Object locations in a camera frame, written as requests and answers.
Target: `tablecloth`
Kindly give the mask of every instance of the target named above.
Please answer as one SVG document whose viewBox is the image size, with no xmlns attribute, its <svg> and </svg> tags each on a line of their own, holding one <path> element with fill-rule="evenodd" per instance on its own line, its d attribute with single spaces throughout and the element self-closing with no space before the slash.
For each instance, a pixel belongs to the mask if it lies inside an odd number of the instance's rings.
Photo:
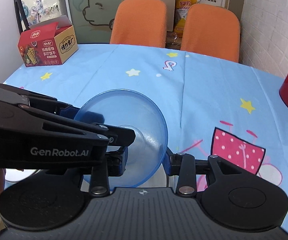
<svg viewBox="0 0 288 240">
<path fill-rule="evenodd" d="M 220 155 L 288 195 L 288 108 L 283 80 L 238 63 L 130 45 L 79 45 L 63 65 L 17 69 L 6 84 L 81 107 L 111 89 L 149 97 L 167 122 L 168 146 L 196 159 Z M 199 190 L 206 187 L 199 176 Z M 288 214 L 282 227 L 288 231 Z"/>
</svg>

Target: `robotic arm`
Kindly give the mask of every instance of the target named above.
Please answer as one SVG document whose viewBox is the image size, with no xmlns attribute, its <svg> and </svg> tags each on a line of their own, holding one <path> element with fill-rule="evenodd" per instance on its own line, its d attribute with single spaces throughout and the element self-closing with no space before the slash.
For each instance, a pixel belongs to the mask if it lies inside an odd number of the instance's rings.
<svg viewBox="0 0 288 240">
<path fill-rule="evenodd" d="M 0 168 L 42 171 L 0 195 L 3 239 L 288 240 L 281 224 L 288 198 L 277 186 L 216 155 L 163 161 L 171 188 L 116 188 L 133 130 L 74 121 L 78 108 L 56 98 L 0 84 Z M 107 152 L 107 146 L 119 146 Z M 91 174 L 89 192 L 80 191 Z M 196 191 L 196 174 L 208 187 Z"/>
</svg>

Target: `blue tablecloth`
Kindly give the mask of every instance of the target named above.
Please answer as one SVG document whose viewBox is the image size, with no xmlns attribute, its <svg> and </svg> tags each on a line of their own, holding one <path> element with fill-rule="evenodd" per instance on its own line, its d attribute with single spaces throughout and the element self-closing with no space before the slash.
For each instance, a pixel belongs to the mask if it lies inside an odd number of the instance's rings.
<svg viewBox="0 0 288 240">
<path fill-rule="evenodd" d="M 204 55 L 93 44 L 79 45 L 61 66 L 23 65 L 5 83 L 76 107 L 106 90 L 138 91 L 164 114 L 173 152 L 206 159 L 212 151 L 251 172 L 260 167 L 258 176 L 288 195 L 288 108 L 278 93 L 282 82 Z M 201 176 L 198 188 L 204 187 Z M 282 227 L 288 231 L 288 214 Z"/>
</svg>

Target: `chair backrest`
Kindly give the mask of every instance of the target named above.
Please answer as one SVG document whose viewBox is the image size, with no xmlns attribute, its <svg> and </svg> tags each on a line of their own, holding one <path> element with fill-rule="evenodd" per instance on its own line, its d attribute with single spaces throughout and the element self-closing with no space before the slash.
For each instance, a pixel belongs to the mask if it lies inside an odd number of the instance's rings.
<svg viewBox="0 0 288 240">
<path fill-rule="evenodd" d="M 124 0 L 118 7 L 110 44 L 165 48 L 166 5 L 161 0 Z"/>
<path fill-rule="evenodd" d="M 181 50 L 239 62 L 239 20 L 221 7 L 193 5 L 186 17 Z"/>
</svg>

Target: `yellow bag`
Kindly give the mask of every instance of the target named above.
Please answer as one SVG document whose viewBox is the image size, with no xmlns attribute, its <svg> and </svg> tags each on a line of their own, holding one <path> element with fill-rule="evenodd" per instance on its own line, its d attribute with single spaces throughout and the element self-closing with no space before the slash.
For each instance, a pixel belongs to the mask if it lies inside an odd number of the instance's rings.
<svg viewBox="0 0 288 240">
<path fill-rule="evenodd" d="M 197 0 L 175 0 L 175 24 L 173 32 L 181 38 L 189 8 L 196 4 Z"/>
</svg>

